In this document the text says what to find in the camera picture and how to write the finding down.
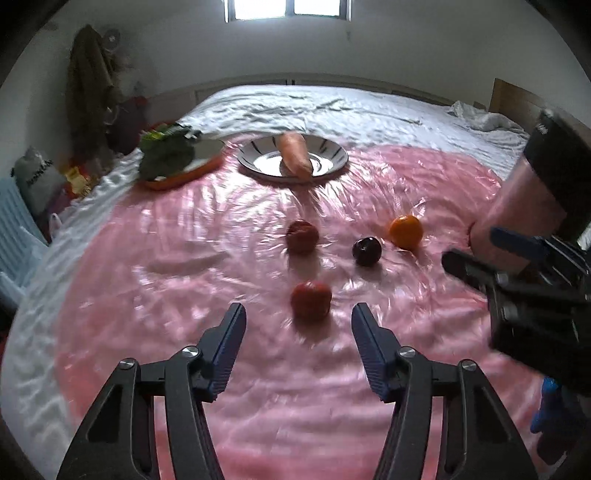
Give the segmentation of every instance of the blue gripper pad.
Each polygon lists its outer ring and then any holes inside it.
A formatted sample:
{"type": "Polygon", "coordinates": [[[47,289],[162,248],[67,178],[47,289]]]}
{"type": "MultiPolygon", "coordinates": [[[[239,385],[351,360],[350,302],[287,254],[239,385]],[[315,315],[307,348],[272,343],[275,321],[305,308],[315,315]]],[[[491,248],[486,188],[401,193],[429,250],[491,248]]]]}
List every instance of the blue gripper pad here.
{"type": "Polygon", "coordinates": [[[228,384],[242,338],[246,331],[246,310],[232,303],[217,327],[207,329],[197,347],[203,352],[201,375],[209,380],[208,392],[216,396],[228,384]]]}
{"type": "Polygon", "coordinates": [[[383,402],[392,401],[388,379],[394,375],[400,343],[390,330],[378,325],[366,303],[353,308],[351,328],[371,390],[383,402]]]}

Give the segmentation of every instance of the hanging clothes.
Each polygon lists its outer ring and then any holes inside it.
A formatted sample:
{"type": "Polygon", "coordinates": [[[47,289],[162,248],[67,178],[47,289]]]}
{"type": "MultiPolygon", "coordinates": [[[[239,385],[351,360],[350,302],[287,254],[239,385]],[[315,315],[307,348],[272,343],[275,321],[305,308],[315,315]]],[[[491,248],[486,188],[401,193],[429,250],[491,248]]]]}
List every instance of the hanging clothes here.
{"type": "Polygon", "coordinates": [[[101,36],[87,25],[76,34],[66,86],[66,108],[74,155],[79,161],[107,150],[105,115],[121,101],[115,66],[101,36]]]}

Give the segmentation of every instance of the white bedsheet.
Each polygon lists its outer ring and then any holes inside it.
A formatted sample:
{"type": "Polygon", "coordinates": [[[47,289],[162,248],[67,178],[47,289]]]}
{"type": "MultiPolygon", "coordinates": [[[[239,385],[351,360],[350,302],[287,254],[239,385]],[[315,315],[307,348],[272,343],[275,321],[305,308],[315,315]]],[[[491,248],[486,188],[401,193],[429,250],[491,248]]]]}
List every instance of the white bedsheet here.
{"type": "MultiPolygon", "coordinates": [[[[290,129],[357,147],[400,144],[463,152],[503,179],[525,146],[524,137],[510,131],[472,131],[445,107],[333,87],[236,87],[208,98],[181,123],[215,138],[290,129]]],[[[54,375],[54,321],[78,259],[133,185],[140,157],[136,151],[123,159],[68,218],[33,279],[8,338],[0,378],[2,416],[47,480],[56,477],[74,435],[54,375]]]]}

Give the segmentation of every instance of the window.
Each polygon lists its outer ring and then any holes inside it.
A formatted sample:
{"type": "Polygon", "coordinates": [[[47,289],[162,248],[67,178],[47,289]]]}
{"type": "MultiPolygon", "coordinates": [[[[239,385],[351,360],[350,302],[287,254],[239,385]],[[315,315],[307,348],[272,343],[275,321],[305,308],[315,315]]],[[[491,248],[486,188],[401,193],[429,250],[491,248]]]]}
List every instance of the window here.
{"type": "Polygon", "coordinates": [[[350,20],[351,0],[225,0],[226,20],[318,15],[350,20]]]}

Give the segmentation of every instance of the carrot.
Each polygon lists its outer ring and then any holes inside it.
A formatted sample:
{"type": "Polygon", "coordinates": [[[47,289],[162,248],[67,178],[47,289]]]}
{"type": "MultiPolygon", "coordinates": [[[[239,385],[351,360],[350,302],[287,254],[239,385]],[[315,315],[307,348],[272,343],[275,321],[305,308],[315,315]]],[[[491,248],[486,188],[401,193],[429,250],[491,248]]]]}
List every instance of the carrot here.
{"type": "Polygon", "coordinates": [[[278,146],[289,171],[298,178],[310,180],[314,167],[304,137],[296,132],[287,132],[279,137],[278,146]]]}

